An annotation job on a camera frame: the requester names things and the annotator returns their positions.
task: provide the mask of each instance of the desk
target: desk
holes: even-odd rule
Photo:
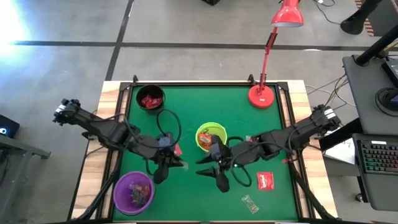
[[[244,82],[244,81],[232,81],[231,83]],[[292,110],[294,113],[294,118],[296,121],[300,121],[301,119],[306,118],[310,113],[311,109],[309,107],[309,102],[307,98],[307,93],[305,91],[305,85],[302,80],[294,80],[294,81],[283,81],[287,82],[289,87],[289,97],[292,102]],[[121,86],[121,82],[111,81],[105,82],[103,85],[103,89],[101,92],[101,98],[99,100],[99,106],[97,115],[103,118],[112,116],[116,111],[116,104],[119,96],[119,88]],[[123,95],[121,99],[119,99],[122,103],[120,106],[120,111],[126,110],[126,101],[128,96]],[[287,110],[287,100],[285,97],[281,97],[282,106],[284,108],[283,116],[286,122],[286,125],[290,124],[289,113]],[[314,145],[317,145],[317,141],[311,142]],[[90,152],[99,147],[97,142],[90,142],[88,145],[87,152]],[[85,208],[91,203],[94,199],[95,195],[98,193],[101,183],[103,181],[104,174],[107,175],[107,172],[104,173],[104,169],[106,168],[106,158],[109,157],[109,154],[115,154],[117,152],[107,152],[107,150],[96,152],[90,157],[86,159],[84,162],[81,176],[77,183],[76,194],[74,195],[74,199],[72,202],[71,210],[69,218],[76,218],[81,215]],[[312,149],[311,147],[304,150],[303,159],[305,163],[305,171],[307,173],[308,183],[312,192],[315,194],[317,199],[319,199],[320,203],[328,210],[328,212],[337,217],[336,208],[333,201],[333,196],[331,194],[330,185],[325,169],[325,165],[323,163],[322,154],[320,151],[316,149]],[[110,163],[111,170],[113,169],[113,163]],[[303,217],[308,217],[309,212],[307,209],[307,203],[305,197],[301,190],[299,189],[300,195],[300,209],[302,210]],[[110,194],[111,189],[109,190],[107,197],[104,200],[103,207],[101,207],[101,215],[93,215],[93,217],[97,216],[97,218],[107,217],[108,212],[111,211],[109,209],[110,203]]]

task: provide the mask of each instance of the green felt mat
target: green felt mat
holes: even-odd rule
[[[181,158],[188,163],[188,170],[181,167],[170,168],[169,178],[156,185],[156,193],[147,210],[136,216],[127,216],[115,209],[114,220],[297,220],[294,195],[290,181],[289,168],[282,163],[284,152],[270,161],[259,160],[249,164],[246,169],[251,174],[252,186],[243,187],[232,177],[230,190],[222,193],[215,179],[197,175],[195,171],[215,166],[215,162],[197,165],[195,161],[205,153],[196,145],[195,133],[206,122],[217,122],[226,128],[228,136],[254,135],[272,129],[281,129],[281,121],[276,101],[266,110],[254,108],[248,101],[248,86],[165,86],[165,108],[178,114],[182,124],[182,137],[179,142],[183,154]],[[141,134],[158,136],[156,115],[140,109],[135,101],[138,88],[132,96],[129,122],[141,129]],[[177,137],[177,123],[168,112],[160,116],[160,124],[165,131]],[[156,167],[150,162],[150,169]],[[121,176],[139,170],[146,172],[145,162],[139,156],[124,152]],[[236,169],[238,176],[247,182],[244,173]],[[273,172],[275,189],[258,190],[256,172]],[[242,197],[249,195],[260,210],[252,214]]]

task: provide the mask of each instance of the black desk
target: black desk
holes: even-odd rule
[[[398,142],[398,118],[384,114],[374,102],[377,91],[385,87],[394,87],[381,67],[384,62],[384,59],[374,58],[367,66],[362,67],[355,63],[353,57],[343,58],[359,118],[322,138],[322,150],[352,138],[353,134],[372,134],[375,138],[389,138],[391,141],[396,139],[395,142]],[[364,202],[370,202],[372,208],[398,211],[398,194],[390,192],[391,188],[388,187],[398,186],[398,176],[369,175],[359,169],[358,183]]]

